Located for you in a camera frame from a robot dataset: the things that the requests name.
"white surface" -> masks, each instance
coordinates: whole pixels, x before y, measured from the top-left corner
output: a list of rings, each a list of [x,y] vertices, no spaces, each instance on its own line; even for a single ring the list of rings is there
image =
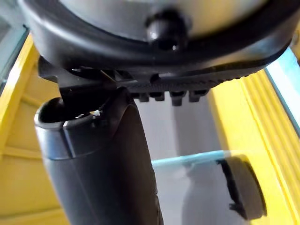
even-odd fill
[[[174,107],[166,92],[164,102],[136,103],[152,160],[221,149],[206,97]]]

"black knob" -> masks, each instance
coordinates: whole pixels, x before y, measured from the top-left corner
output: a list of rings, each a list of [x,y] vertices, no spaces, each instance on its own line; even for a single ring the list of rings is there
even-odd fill
[[[146,22],[148,42],[163,51],[182,50],[187,45],[183,17],[173,10],[156,14]]]

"window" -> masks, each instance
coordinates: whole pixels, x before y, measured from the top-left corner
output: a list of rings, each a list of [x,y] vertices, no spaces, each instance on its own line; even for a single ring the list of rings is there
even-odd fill
[[[17,0],[0,0],[0,94],[28,35]]]

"yellow panel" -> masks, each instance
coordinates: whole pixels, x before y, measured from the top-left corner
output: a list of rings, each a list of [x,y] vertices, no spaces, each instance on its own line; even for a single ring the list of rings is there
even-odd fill
[[[25,102],[19,104],[6,145],[40,151],[33,121],[37,110],[37,107],[28,105]]]
[[[19,101],[37,59],[38,52],[33,46],[31,36],[29,36],[9,74],[7,84],[0,96],[0,157],[19,106]]]
[[[0,220],[0,225],[67,225],[68,220],[61,209],[40,212]]]
[[[37,66],[35,66],[32,70],[32,74],[28,80],[24,94],[38,100],[41,103],[60,96],[57,84],[38,76]]]
[[[41,160],[3,156],[0,217],[58,208]]]
[[[297,176],[290,179],[286,164],[296,162],[287,161],[297,155],[296,133],[266,74],[223,83],[211,90],[209,100],[222,148],[246,155],[261,185],[268,216],[253,224],[298,224],[299,196],[295,192],[292,198],[290,189],[299,188],[299,182]],[[292,174],[297,171],[294,165]]]

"black plastic housing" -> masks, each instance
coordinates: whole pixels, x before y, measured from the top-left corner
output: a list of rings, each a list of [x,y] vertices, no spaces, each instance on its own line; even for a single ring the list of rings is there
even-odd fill
[[[73,225],[162,225],[141,119],[119,89],[99,115],[70,114],[61,98],[35,116],[45,168]]]
[[[288,47],[300,17],[298,0],[270,0],[226,30],[190,39],[181,51],[161,51],[94,27],[58,0],[20,0],[20,5],[47,61],[66,69],[125,71],[128,76],[118,85],[137,95],[209,90],[257,72]]]

